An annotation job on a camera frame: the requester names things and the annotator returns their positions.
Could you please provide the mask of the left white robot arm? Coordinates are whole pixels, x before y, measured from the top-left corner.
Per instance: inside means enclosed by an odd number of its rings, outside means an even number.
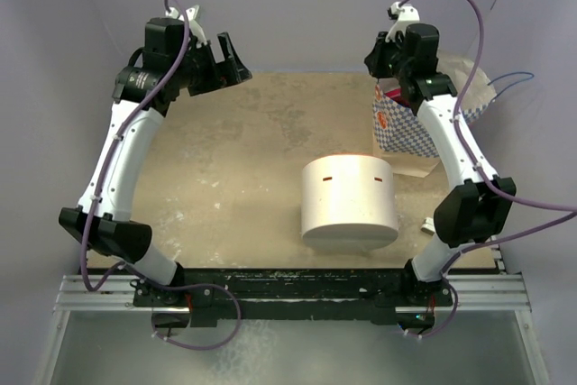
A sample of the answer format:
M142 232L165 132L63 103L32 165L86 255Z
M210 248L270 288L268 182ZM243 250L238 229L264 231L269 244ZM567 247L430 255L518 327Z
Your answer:
M78 203L59 215L60 226L80 244L80 272L88 290L100 287L91 284L87 272L87 253L94 251L155 284L154 296L164 305L175 306L185 297L182 266L153 244L149 225L133 221L133 198L152 140L181 90L199 96L252 78L230 35L221 32L217 39L221 61L192 21L152 18L144 44L116 76L95 171Z

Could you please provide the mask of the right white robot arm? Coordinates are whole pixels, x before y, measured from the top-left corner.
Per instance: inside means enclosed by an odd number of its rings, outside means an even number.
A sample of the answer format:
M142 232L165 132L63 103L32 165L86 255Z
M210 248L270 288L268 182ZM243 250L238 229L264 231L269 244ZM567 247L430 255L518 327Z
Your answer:
M434 211L435 235L403 270L400 291L411 305L423 304L442 288L451 259L502 231L517 192L513 179L500 177L476 144L462 143L471 132L452 80L437 69L438 44L433 25L412 23L403 31L380 32L365 59L372 77L398 81L402 99L436 147L451 188ZM499 196L495 188L508 196Z

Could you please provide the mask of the pink snack packet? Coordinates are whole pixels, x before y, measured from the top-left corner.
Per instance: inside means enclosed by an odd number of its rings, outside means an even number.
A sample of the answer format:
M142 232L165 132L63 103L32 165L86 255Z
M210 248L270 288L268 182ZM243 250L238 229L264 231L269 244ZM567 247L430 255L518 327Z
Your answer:
M408 101L402 97L401 89L399 87L384 91L383 95L388 99L394 101L396 104L408 106Z

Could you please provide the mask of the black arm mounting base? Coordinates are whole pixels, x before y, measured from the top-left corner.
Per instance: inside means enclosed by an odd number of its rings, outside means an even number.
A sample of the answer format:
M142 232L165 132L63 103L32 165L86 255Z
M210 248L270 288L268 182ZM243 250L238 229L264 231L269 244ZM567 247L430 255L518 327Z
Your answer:
M134 304L161 327L214 327L222 320L366 321L430 330L434 311L453 305L449 285L409 300L404 269L185 269L183 289L135 278Z

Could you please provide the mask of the blue checkered paper bag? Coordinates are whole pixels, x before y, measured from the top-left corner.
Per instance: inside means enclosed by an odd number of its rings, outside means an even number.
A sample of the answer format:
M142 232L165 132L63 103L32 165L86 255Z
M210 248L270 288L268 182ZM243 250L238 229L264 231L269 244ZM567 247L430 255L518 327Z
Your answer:
M479 120L486 109L511 87L528 81L534 74L514 71L491 79L482 70L475 72L462 103L467 124ZM394 78L377 82L373 111L373 155L384 159L400 175L424 178L440 162L432 138L407 106L396 104L383 95L399 87Z

